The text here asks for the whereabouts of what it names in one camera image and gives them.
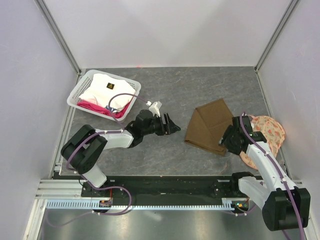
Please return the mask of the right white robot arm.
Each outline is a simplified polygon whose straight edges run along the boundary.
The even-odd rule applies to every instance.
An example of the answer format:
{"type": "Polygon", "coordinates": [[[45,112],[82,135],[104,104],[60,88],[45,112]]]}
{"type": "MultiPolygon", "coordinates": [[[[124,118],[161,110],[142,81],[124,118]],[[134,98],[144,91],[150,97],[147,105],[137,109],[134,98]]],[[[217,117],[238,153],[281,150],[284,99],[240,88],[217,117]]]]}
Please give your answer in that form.
{"type": "Polygon", "coordinates": [[[229,191],[235,197],[245,194],[262,212],[270,231],[303,230],[309,224],[311,195],[299,188],[281,168],[271,152],[267,139],[254,131],[247,115],[232,118],[220,142],[235,155],[246,153],[255,163],[264,183],[249,172],[231,175],[229,191]]]}

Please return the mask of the brown cloth napkin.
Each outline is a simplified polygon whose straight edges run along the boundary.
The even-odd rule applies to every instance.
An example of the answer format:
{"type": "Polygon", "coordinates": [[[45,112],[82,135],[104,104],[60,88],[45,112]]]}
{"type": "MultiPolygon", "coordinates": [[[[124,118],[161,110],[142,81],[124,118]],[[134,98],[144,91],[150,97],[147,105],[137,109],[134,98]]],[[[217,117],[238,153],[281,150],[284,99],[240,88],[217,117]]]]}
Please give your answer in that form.
{"type": "Polygon", "coordinates": [[[224,156],[226,148],[220,140],[232,124],[233,114],[224,99],[197,107],[188,124],[184,142],[193,147],[224,156]]]}

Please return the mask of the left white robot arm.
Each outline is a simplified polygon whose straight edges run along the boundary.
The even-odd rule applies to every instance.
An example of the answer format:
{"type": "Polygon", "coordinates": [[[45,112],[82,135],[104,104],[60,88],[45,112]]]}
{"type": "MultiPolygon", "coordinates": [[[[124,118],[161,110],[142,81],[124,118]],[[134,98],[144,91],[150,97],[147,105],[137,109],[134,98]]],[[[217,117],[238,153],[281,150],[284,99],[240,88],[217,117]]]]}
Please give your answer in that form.
{"type": "Polygon", "coordinates": [[[158,116],[145,109],[123,130],[99,130],[89,124],[83,125],[61,148],[60,154],[67,161],[69,169],[83,176],[92,184],[92,191],[104,197],[109,193],[110,185],[107,176],[97,165],[102,151],[134,148],[143,141],[144,136],[164,136],[180,130],[168,113],[158,116]]]}

